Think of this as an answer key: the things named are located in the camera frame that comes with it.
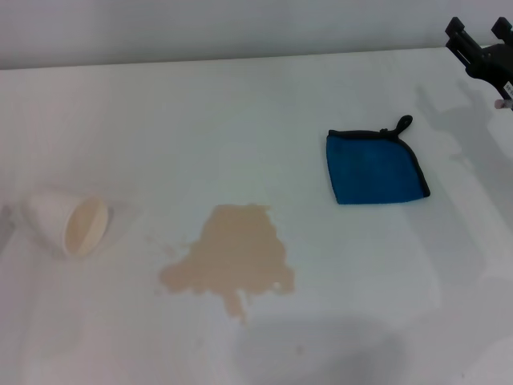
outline background wall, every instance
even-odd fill
[[[511,0],[0,0],[0,68],[441,46],[459,16],[479,43]]]

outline blue towel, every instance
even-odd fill
[[[430,195],[411,148],[399,139],[413,121],[403,116],[393,131],[329,131],[329,178],[340,205],[402,203]]]

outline liquid spill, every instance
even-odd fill
[[[210,291],[222,297],[229,316],[247,322],[239,293],[248,299],[272,291],[294,291],[294,272],[267,215],[268,206],[219,205],[200,239],[181,261],[164,267],[160,281],[172,293]]]

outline cup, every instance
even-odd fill
[[[85,257],[101,241],[109,221],[98,197],[57,189],[35,192],[22,203],[23,216],[42,237],[68,257]]]

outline stain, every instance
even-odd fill
[[[245,324],[240,293],[251,298],[294,291],[294,271],[285,263],[285,247],[268,210],[260,205],[216,206],[200,239],[189,245],[181,261],[160,271],[160,281],[171,293],[219,295],[228,315]]]

